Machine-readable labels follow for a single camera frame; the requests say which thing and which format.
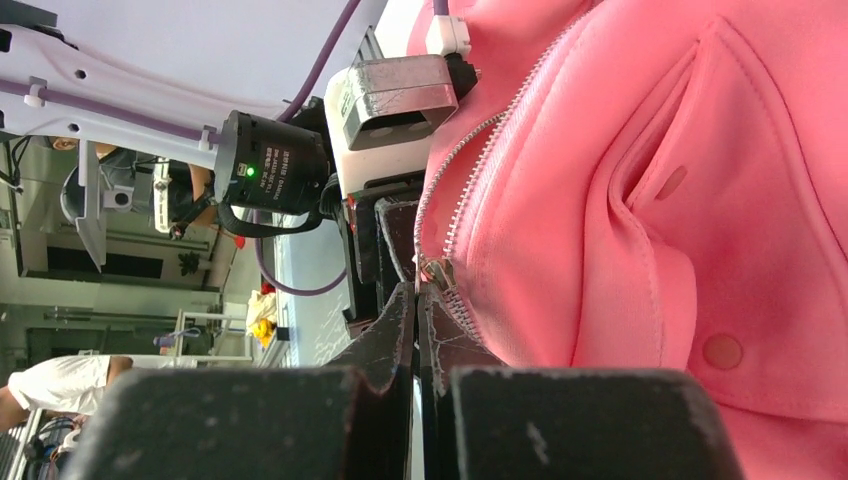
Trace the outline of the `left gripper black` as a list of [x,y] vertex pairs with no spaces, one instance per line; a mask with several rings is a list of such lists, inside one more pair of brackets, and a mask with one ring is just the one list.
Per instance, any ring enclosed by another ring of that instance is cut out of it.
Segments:
[[350,337],[356,338],[379,317],[400,281],[406,276],[401,263],[391,258],[390,236],[382,231],[377,204],[415,203],[422,191],[424,173],[370,180],[345,194],[337,223],[343,240],[349,307],[343,311]]

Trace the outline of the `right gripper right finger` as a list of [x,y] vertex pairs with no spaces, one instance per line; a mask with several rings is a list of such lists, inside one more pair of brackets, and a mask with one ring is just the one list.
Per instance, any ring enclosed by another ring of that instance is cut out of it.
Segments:
[[739,479],[716,406],[668,369],[518,369],[418,298],[428,479]]

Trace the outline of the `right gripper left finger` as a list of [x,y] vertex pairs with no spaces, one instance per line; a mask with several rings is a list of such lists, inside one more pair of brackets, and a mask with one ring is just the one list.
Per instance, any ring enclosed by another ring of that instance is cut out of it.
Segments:
[[121,376],[67,479],[402,479],[415,291],[319,367],[137,370]]

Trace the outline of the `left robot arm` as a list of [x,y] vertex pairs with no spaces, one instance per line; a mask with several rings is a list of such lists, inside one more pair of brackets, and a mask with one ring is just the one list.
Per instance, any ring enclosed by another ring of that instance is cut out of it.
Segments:
[[206,198],[223,225],[244,238],[274,238],[287,229],[240,220],[235,209],[299,216],[294,234],[343,220],[340,204],[322,204],[329,180],[337,180],[345,200],[421,170],[439,94],[455,106],[439,56],[363,60],[329,83],[327,132],[318,133],[293,124],[302,95],[283,112],[243,106],[128,72],[43,30],[1,28],[1,128],[78,140],[83,207],[73,221],[97,266],[107,260],[102,213],[112,202],[96,143],[212,168]]

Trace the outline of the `pink jacket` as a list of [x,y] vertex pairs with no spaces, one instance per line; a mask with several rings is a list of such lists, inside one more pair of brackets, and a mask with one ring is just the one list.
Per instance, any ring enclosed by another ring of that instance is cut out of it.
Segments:
[[847,475],[847,5],[452,1],[419,271],[513,366],[663,367],[750,479]]

